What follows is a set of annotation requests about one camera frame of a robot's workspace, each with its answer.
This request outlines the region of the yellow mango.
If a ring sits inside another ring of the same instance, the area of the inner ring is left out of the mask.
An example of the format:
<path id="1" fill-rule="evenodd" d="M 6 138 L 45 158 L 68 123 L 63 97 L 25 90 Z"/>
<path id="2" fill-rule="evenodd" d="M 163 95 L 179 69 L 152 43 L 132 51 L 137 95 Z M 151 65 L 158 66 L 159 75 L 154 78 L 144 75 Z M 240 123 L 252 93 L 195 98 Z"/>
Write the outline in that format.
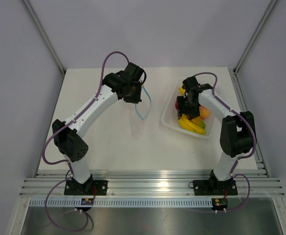
<path id="1" fill-rule="evenodd" d="M 180 92 L 181 95 L 185 95 L 186 91 L 185 91 L 185 89 L 183 87 L 180 87 L 179 88 L 179 92 Z"/>

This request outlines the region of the yellow banana bunch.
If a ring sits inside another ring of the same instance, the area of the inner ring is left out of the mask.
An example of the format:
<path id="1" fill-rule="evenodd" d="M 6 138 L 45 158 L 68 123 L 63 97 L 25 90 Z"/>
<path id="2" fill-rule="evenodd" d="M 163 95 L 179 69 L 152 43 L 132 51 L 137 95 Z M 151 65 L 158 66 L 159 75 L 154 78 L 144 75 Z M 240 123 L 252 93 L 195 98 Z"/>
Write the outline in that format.
<path id="1" fill-rule="evenodd" d="M 188 116 L 186 116 L 186 115 L 182 115 L 182 117 L 178 119 L 178 123 L 179 123 L 180 127 L 184 130 L 187 130 L 187 131 L 190 131 L 190 132 L 193 132 L 196 134 L 200 134 L 200 135 L 206 134 L 205 129 L 202 129 L 201 127 L 193 124 L 189 120 Z"/>

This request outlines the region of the clear zip top bag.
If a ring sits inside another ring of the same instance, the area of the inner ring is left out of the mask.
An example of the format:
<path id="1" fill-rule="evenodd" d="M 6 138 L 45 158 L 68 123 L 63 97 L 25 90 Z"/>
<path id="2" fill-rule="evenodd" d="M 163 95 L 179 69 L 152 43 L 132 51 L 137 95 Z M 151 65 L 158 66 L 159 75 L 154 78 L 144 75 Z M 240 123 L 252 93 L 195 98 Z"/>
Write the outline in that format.
<path id="1" fill-rule="evenodd" d="M 152 106 L 151 96 L 145 86 L 142 86 L 141 95 L 142 102 L 134 105 L 134 109 L 130 113 L 129 119 L 131 137 L 134 139 L 138 139 L 143 133 L 145 122 L 147 121 Z"/>

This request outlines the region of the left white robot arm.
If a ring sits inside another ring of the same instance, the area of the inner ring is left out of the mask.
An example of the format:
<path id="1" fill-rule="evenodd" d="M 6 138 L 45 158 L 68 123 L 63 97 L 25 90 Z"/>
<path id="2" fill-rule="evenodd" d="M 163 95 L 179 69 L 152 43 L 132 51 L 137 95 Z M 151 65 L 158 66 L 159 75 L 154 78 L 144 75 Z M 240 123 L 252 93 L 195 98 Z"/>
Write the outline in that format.
<path id="1" fill-rule="evenodd" d="M 82 195 L 92 190 L 93 177 L 84 157 L 89 150 L 83 137 L 101 114 L 118 100 L 126 103 L 141 102 L 141 92 L 146 81 L 146 72 L 121 70 L 106 75 L 100 90 L 75 114 L 65 121 L 55 120 L 52 124 L 54 145 L 68 161 L 73 178 L 71 184 Z"/>

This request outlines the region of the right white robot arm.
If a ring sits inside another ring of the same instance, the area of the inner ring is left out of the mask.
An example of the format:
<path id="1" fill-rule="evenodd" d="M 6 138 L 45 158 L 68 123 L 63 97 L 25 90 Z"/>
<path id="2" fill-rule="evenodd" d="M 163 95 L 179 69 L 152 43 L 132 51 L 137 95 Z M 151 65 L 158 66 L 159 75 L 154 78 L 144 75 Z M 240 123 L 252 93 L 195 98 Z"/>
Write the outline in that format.
<path id="1" fill-rule="evenodd" d="M 176 98 L 178 123 L 184 130 L 204 135 L 200 107 L 208 110 L 221 123 L 220 146 L 222 155 L 207 180 L 193 180 L 192 189 L 196 196 L 237 195 L 233 172 L 239 160 L 251 157 L 256 150 L 254 116 L 250 111 L 236 111 L 215 93 L 215 86 L 200 84 L 196 76 L 183 80 L 184 94 Z"/>

